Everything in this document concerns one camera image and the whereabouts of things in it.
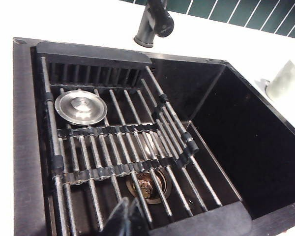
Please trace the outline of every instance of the black object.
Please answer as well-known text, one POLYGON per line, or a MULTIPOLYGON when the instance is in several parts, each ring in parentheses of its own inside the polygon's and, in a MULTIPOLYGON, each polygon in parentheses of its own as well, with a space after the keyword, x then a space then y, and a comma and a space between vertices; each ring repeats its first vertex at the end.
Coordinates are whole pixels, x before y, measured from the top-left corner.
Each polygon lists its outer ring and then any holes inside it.
POLYGON ((153 47, 155 35, 167 37, 174 29, 174 21, 164 8, 167 0, 147 0, 134 41, 147 48, 153 47))
POLYGON ((129 205, 128 198, 122 198, 105 225, 100 236, 149 236, 148 226, 138 200, 129 205))
MULTIPOLYGON (((150 65, 149 61, 141 63, 146 57, 131 51, 39 42, 41 40, 16 38, 13 44, 16 236, 56 235, 54 218, 51 217, 54 214, 53 189, 46 175, 50 171, 50 163, 47 163, 50 156, 46 150, 48 139, 42 128, 42 104, 46 98, 44 94, 39 96, 37 93, 41 89, 35 60, 37 50, 40 49, 40 53, 47 58, 57 60, 55 65, 50 65, 54 87, 62 83, 60 69, 70 62, 79 64, 86 61, 83 65, 85 71, 88 63, 108 66, 108 61, 113 58, 119 59, 114 66, 121 68, 130 68, 131 64, 142 69, 146 64, 150 65), (43 44, 49 47, 48 53, 42 52, 40 45, 43 44), (63 51, 66 51, 66 56, 61 54, 63 51)), ((187 132, 197 144, 201 143, 201 139, 205 141, 198 145, 199 152, 195 158, 224 205, 164 227, 159 226, 150 234, 163 235, 170 231, 172 235, 178 235, 181 229, 187 227, 187 233, 191 235, 200 234, 203 228, 204 235, 222 232, 222 235, 273 236, 294 226, 295 129, 226 61, 152 53, 145 55, 151 59, 152 71, 178 116, 182 120, 193 121, 195 126, 189 125, 187 132), (230 187, 220 181, 221 173, 211 162, 213 156, 234 183, 242 203, 234 197, 230 187), (218 223, 209 217, 214 214, 220 219, 218 223), (250 217, 253 219, 251 232, 250 217)), ((93 74, 96 75, 97 67, 94 69, 93 74)), ((91 90, 92 85, 83 82, 87 73, 81 75, 83 79, 79 83, 84 89, 91 90)), ((133 80, 137 81, 136 71, 131 72, 129 78, 127 88, 131 88, 133 80)), ((117 89, 123 82, 119 81, 119 85, 112 84, 111 87, 117 89)), ((65 87, 69 88, 70 83, 71 79, 65 87)), ((83 199, 91 206, 89 199, 80 196, 79 192, 74 197, 75 201, 83 199)), ((81 227, 86 229, 85 235, 92 233, 87 231, 90 225, 87 220, 81 221, 81 227)))
POLYGON ((59 129, 58 130, 58 137, 62 138, 68 138, 71 137, 77 137, 79 135, 93 135, 95 137, 98 137, 99 135, 109 135, 109 134, 126 134, 126 133, 142 133, 143 131, 149 132, 154 131, 156 132, 158 130, 156 124, 140 124, 140 125, 122 125, 122 126, 108 126, 108 127, 88 127, 88 128, 77 128, 77 129, 59 129))

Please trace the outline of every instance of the stainless steel drain cover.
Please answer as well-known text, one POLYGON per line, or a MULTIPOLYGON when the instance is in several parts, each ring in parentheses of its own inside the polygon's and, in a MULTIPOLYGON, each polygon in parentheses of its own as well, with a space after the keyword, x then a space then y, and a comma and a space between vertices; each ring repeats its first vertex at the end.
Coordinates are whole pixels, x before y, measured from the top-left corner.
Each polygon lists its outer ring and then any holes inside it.
POLYGON ((57 97, 55 109, 72 124, 91 125, 100 122, 107 114, 103 99, 94 93, 73 90, 57 97))
MULTIPOLYGON (((157 181, 159 182, 162 191, 165 195, 165 198, 168 198, 171 190, 172 190, 172 181, 168 174, 163 170, 156 170, 156 177, 157 181)), ((148 204, 158 204, 161 203, 161 199, 159 194, 157 193, 155 183, 152 181, 152 178, 149 174, 149 172, 142 172, 137 174, 137 178, 139 181, 140 190, 143 194, 143 197, 146 199, 148 204)), ((137 193, 135 191, 135 186, 133 183, 133 180, 127 176, 126 179, 126 185, 128 190, 133 196, 137 196, 137 193)))

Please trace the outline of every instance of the white cup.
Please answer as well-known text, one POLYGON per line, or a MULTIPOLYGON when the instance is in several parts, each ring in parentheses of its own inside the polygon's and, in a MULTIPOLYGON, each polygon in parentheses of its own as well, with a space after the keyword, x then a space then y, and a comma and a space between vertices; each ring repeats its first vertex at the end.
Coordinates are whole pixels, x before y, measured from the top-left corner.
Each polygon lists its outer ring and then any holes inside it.
POLYGON ((289 60, 266 87, 267 96, 279 105, 295 103, 295 61, 289 60))

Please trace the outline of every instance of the black sink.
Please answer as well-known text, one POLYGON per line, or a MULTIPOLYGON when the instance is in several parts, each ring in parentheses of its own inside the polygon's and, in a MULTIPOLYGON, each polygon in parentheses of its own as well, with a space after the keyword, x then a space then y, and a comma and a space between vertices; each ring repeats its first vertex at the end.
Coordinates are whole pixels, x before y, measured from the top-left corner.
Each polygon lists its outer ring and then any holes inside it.
MULTIPOLYGON (((154 216, 158 223, 150 231, 151 235, 194 235, 195 232, 212 236, 275 235, 295 225, 295 129, 228 62, 74 44, 38 44, 40 42, 42 40, 14 39, 15 235, 56 235, 59 230, 50 179, 41 57, 47 58, 50 65, 54 96, 59 95, 59 88, 101 89, 109 110, 107 117, 113 125, 120 124, 116 114, 110 112, 113 105, 107 88, 116 91, 118 98, 121 97, 118 90, 126 87, 134 99, 135 90, 142 86, 140 79, 144 78, 157 97, 157 91, 144 71, 147 65, 151 68, 198 145, 195 159, 223 204, 217 207, 204 184, 195 180, 209 211, 195 211, 193 217, 182 213, 174 223, 168 223, 155 205, 154 216), (61 80, 65 64, 79 65, 76 81, 74 69, 68 70, 67 81, 61 80), (95 75, 96 71, 88 66, 99 64, 133 68, 131 80, 120 87, 121 82, 95 85, 79 79, 78 76, 84 78, 87 73, 95 75)), ((126 74, 122 70, 113 69, 112 72, 126 74)), ((139 114, 143 110, 138 106, 139 114)), ((135 123, 130 111, 125 118, 129 123, 135 123)), ((60 117, 56 117, 56 121, 58 129, 65 128, 60 117)), ((142 117, 142 121, 148 122, 148 118, 142 117)), ((196 179, 192 167, 187 165, 187 169, 196 179)), ((176 172, 183 183, 183 178, 176 172)), ((73 188, 73 199, 81 201, 83 196, 79 191, 85 192, 86 188, 87 185, 73 188)), ((175 203, 176 198, 172 194, 169 200, 175 203)), ((91 205, 90 198, 86 197, 84 201, 83 207, 91 205)), ((107 208, 114 205, 112 200, 107 208)), ((173 210, 177 215, 181 211, 179 207, 173 210)), ((81 235, 96 233, 97 229, 83 220, 83 214, 88 213, 81 210, 79 220, 85 231, 81 235)))

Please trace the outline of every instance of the kitchen sink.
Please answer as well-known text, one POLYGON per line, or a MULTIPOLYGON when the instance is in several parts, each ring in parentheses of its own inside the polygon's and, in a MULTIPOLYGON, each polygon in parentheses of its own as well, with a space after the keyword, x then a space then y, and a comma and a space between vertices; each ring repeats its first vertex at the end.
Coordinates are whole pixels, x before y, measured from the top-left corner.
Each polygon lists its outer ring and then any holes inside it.
POLYGON ((295 225, 295 129, 227 61, 13 41, 15 235, 109 235, 125 197, 153 236, 295 225), (77 90, 103 120, 57 113, 77 90))

